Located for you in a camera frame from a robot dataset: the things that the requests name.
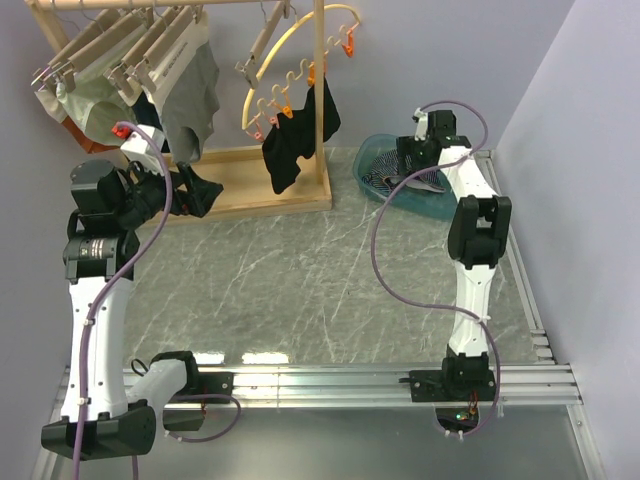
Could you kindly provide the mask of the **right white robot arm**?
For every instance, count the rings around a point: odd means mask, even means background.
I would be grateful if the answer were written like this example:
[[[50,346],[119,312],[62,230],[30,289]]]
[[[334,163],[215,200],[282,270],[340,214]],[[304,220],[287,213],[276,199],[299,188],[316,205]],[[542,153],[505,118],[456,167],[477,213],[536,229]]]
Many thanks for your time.
[[[450,110],[415,111],[416,131],[397,140],[400,172],[443,173],[455,196],[447,249],[456,272],[454,324],[439,370],[412,370],[402,381],[414,402],[490,401],[497,373],[487,333],[491,284],[507,246],[512,202],[489,185]]]

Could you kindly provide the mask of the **navy striped underwear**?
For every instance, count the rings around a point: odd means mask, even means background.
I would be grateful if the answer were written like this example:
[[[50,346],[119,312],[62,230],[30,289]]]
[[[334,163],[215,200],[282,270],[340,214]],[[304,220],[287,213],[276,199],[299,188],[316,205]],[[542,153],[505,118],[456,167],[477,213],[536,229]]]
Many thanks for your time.
[[[405,178],[399,173],[398,166],[397,151],[385,152],[371,162],[369,170],[361,177],[361,180],[364,184],[388,196]],[[446,191],[437,172],[429,172],[416,177],[410,180],[406,187],[435,194],[442,194]]]

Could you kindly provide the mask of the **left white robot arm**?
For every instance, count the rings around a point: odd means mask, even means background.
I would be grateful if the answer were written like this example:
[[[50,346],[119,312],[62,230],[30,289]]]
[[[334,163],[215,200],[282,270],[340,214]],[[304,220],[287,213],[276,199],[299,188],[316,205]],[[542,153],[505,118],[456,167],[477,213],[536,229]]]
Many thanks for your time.
[[[63,262],[73,313],[72,365],[60,418],[43,426],[41,445],[82,461],[145,455],[164,406],[172,397],[195,399],[202,378],[191,352],[161,353],[141,385],[125,390],[120,361],[131,261],[143,250],[136,231],[166,205],[173,215],[202,218],[224,188],[185,163],[164,178],[138,161],[120,169],[89,160],[70,178],[76,208]]]

